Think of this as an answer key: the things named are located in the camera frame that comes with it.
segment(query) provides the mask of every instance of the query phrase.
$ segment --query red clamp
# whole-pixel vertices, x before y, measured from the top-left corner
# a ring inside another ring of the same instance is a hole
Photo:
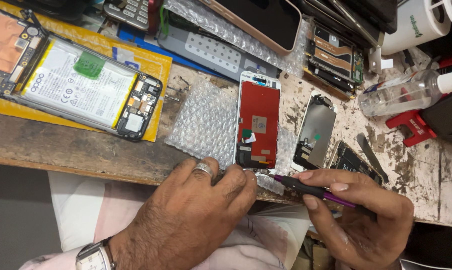
[[[419,109],[403,112],[386,121],[389,128],[406,125],[413,132],[413,136],[403,140],[407,147],[411,147],[430,138],[436,138],[434,131],[424,122],[419,115]]]

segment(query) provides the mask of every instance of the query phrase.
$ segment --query purple screwdriver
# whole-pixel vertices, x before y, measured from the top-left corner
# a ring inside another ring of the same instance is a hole
[[[301,181],[299,181],[299,179],[285,176],[285,175],[269,174],[269,173],[265,173],[265,172],[261,172],[261,171],[259,173],[261,173],[263,175],[268,175],[269,177],[271,177],[274,180],[283,184],[285,187],[292,188],[293,190],[295,190],[297,192],[311,194],[313,196],[318,197],[319,199],[328,199],[330,201],[337,202],[344,206],[354,208],[359,213],[369,216],[371,218],[371,220],[374,222],[376,222],[378,220],[378,215],[375,212],[367,209],[366,207],[364,207],[362,205],[358,205],[358,204],[343,200],[341,198],[338,198],[333,193],[327,191],[324,187],[306,185],[306,184],[301,183]]]

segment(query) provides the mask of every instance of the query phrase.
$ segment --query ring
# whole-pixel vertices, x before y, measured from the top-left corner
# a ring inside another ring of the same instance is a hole
[[[213,170],[211,168],[209,168],[208,165],[206,165],[205,163],[198,163],[196,164],[196,167],[194,167],[194,170],[202,170],[208,173],[209,176],[211,176],[211,179],[214,176]]]

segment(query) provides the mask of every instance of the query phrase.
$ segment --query bubble wrap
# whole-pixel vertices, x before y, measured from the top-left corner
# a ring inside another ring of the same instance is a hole
[[[198,77],[178,113],[165,143],[194,157],[214,157],[219,167],[233,164],[237,100],[205,79]],[[288,175],[297,137],[279,127],[275,173]],[[258,185],[282,195],[284,186],[271,177],[258,176]]]
[[[304,46],[309,27],[304,20],[301,20],[294,50],[289,55],[280,56],[198,0],[165,0],[164,8],[285,72],[299,78],[304,74],[302,64],[305,58]]]
[[[221,169],[233,163],[237,99],[197,78],[165,143],[199,159],[214,157]]]
[[[287,129],[279,126],[278,131],[278,153],[276,156],[276,175],[288,175],[296,150],[297,136]],[[272,192],[283,195],[284,186],[268,176],[258,176],[258,185]]]

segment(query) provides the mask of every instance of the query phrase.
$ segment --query redington logo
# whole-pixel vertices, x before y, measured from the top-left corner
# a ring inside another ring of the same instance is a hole
[[[417,29],[417,21],[414,19],[414,15],[411,15],[410,18],[411,18],[411,24],[413,25],[414,32],[416,34],[416,38],[422,36],[423,34],[421,34],[421,32],[419,32],[419,29]]]

